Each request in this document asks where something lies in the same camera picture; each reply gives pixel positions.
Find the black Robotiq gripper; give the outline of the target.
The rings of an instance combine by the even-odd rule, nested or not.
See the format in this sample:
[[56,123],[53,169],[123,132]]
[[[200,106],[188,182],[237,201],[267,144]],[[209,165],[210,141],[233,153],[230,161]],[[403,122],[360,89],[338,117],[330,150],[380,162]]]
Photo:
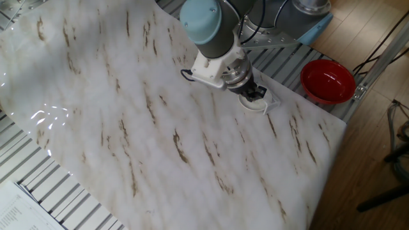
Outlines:
[[240,82],[238,85],[228,86],[228,89],[233,93],[242,95],[249,102],[264,98],[267,92],[267,88],[257,87],[253,79],[248,80],[246,83]]

